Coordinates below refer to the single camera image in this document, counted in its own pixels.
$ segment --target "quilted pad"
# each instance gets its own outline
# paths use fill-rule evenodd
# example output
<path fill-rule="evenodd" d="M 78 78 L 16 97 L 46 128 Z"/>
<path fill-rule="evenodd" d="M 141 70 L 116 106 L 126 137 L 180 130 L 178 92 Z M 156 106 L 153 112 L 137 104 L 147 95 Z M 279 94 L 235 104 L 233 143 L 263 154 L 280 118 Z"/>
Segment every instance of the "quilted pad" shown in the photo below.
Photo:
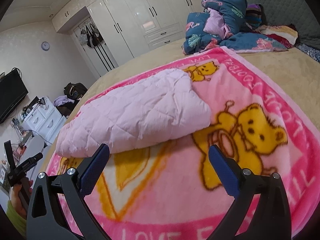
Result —
<path fill-rule="evenodd" d="M 263 5 L 268 25 L 294 24 L 301 43 L 320 49 L 320 25 L 305 0 L 247 0 Z"/>
<path fill-rule="evenodd" d="M 111 153 L 119 153 L 177 139 L 210 125 L 211 110 L 192 90 L 186 72 L 166 69 L 141 76 L 134 84 L 87 101 L 61 129 L 56 153 L 90 157 L 102 143 Z"/>

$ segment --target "beige bedspread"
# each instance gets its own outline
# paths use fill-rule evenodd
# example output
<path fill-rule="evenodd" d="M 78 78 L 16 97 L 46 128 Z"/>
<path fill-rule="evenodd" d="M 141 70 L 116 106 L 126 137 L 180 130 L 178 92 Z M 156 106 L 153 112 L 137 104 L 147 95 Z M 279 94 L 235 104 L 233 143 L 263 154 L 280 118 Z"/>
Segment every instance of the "beige bedspread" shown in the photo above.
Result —
<path fill-rule="evenodd" d="M 183 58 L 179 40 L 150 51 L 140 57 L 105 74 L 95 82 L 81 99 L 67 120 L 70 122 L 79 108 L 94 95 L 113 84 L 140 74 L 155 67 Z M 276 82 L 305 112 L 313 124 L 320 130 L 320 64 L 297 48 L 285 52 L 264 52 L 241 54 L 247 61 Z M 51 146 L 41 171 L 45 171 L 55 151 L 56 142 Z"/>

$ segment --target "gray headboard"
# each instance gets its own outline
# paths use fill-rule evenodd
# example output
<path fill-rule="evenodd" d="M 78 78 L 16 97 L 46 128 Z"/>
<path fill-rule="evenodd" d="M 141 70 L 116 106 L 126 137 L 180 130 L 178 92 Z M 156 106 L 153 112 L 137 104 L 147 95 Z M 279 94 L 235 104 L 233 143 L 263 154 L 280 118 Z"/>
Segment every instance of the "gray headboard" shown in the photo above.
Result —
<path fill-rule="evenodd" d="M 268 25 L 294 24 L 301 43 L 320 49 L 320 25 L 305 0 L 247 0 L 263 5 Z"/>

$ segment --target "human hand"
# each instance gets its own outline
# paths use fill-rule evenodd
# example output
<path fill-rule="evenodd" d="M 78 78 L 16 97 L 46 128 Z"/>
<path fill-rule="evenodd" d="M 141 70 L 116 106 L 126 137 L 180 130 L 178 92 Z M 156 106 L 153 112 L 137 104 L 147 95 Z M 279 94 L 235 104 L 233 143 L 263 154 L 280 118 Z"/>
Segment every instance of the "human hand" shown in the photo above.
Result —
<path fill-rule="evenodd" d="M 31 193 L 32 192 L 31 186 L 33 184 L 33 180 L 30 180 L 29 183 L 30 183 L 29 192 Z M 15 184 L 11 191 L 10 200 L 11 200 L 11 205 L 14 208 L 14 210 L 17 212 L 17 214 L 22 218 L 27 219 L 27 211 L 23 208 L 21 200 L 18 196 L 21 189 L 22 189 L 22 185 Z"/>

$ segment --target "dresser drawer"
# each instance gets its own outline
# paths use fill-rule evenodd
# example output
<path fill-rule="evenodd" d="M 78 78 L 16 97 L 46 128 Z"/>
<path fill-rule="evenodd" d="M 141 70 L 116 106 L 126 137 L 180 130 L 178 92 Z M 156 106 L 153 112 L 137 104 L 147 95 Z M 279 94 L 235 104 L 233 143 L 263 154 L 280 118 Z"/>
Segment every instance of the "dresser drawer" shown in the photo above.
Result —
<path fill-rule="evenodd" d="M 181 33 L 177 33 L 177 34 L 174 34 L 174 35 L 171 35 L 167 38 L 164 38 L 164 39 L 161 39 L 159 41 L 156 41 L 156 42 L 153 42 L 151 44 L 149 44 L 149 48 L 150 49 L 156 49 L 156 48 L 159 48 L 165 44 L 168 44 L 170 42 L 173 42 L 173 41 L 177 41 L 177 40 L 180 40 L 182 39 L 181 37 Z"/>
<path fill-rule="evenodd" d="M 57 110 L 57 108 L 53 108 L 50 115 L 46 118 L 45 123 L 39 129 L 38 134 L 40 134 L 43 138 L 48 140 L 49 135 L 52 133 L 56 125 L 59 123 L 60 119 L 60 112 Z"/>
<path fill-rule="evenodd" d="M 146 39 L 146 42 L 148 44 L 153 43 L 155 41 L 158 41 L 160 39 L 163 39 L 165 37 L 168 37 L 172 34 L 178 33 L 180 32 L 180 24 L 176 23 L 174 25 L 162 28 L 161 30 L 154 32 L 154 33 L 150 33 L 146 36 L 144 36 L 144 38 Z"/>
<path fill-rule="evenodd" d="M 44 101 L 45 105 L 39 105 L 37 109 L 44 117 L 47 117 L 51 113 L 51 110 L 54 108 L 54 106 L 48 97 L 44 97 Z"/>
<path fill-rule="evenodd" d="M 36 131 L 44 123 L 44 120 L 45 118 L 41 112 L 38 109 L 35 109 L 26 122 L 31 130 Z"/>
<path fill-rule="evenodd" d="M 61 128 L 64 126 L 64 123 L 67 121 L 67 119 L 65 118 L 65 116 L 62 116 L 60 121 L 58 122 L 58 124 L 56 125 L 56 127 L 54 128 L 54 130 L 52 131 L 52 133 L 49 135 L 49 142 L 53 143 L 54 140 L 56 139 L 56 137 L 58 136 Z"/>

